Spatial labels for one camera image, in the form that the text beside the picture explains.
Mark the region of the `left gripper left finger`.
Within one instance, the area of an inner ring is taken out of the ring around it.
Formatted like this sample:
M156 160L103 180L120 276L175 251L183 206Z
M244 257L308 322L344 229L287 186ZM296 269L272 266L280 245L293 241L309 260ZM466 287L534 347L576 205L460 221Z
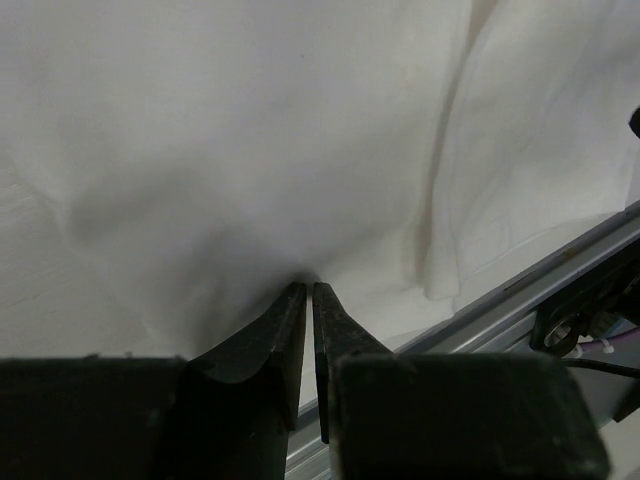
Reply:
M306 285L292 283L249 325L190 361L220 411L247 415L269 406L296 428L306 329Z

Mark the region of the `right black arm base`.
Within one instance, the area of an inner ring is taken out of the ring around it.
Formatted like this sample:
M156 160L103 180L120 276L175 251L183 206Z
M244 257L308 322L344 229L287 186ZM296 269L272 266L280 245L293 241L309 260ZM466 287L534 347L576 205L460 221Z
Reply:
M639 244L544 300L529 347L565 359L600 423L639 406Z

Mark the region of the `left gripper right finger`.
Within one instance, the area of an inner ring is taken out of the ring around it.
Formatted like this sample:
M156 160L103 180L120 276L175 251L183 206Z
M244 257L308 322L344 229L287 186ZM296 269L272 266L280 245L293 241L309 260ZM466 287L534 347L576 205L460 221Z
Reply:
M321 438L326 444L379 444L390 430L383 392L394 354L356 322L331 285L312 289L314 360Z

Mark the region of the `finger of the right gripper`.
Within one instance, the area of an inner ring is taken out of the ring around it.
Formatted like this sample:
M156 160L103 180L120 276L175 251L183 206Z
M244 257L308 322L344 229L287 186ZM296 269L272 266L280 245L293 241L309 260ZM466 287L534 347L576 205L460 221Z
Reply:
M632 113L629 119L628 125L632 133L637 138L640 138L640 107L637 107L634 110L634 112Z

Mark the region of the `white printed t-shirt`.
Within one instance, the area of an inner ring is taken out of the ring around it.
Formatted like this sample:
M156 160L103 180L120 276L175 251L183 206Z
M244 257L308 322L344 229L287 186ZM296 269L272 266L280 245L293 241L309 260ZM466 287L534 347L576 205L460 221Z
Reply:
M391 309L622 210L635 1L5 1L1 158L193 354L297 274Z

